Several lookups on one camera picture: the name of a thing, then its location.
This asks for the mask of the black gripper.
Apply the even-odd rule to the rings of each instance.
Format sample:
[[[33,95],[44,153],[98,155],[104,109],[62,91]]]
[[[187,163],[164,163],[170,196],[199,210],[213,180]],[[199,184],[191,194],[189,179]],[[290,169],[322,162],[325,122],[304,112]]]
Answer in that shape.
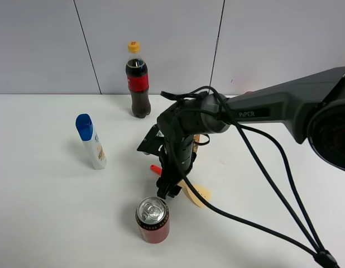
[[[193,147],[194,135],[183,137],[180,141],[164,137],[159,154],[162,173],[156,182],[159,198],[166,199],[167,195],[175,198],[180,193],[181,187],[178,184],[190,173],[197,156]]]

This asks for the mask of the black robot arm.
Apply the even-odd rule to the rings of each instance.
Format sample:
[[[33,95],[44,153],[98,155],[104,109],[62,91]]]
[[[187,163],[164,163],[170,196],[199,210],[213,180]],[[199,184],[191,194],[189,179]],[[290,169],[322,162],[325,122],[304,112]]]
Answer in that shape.
[[[321,159],[345,171],[345,66],[233,98],[206,89],[161,95],[173,102],[157,118],[167,162],[176,156],[186,173],[191,138],[225,132],[236,122],[282,123],[296,143],[308,140]]]

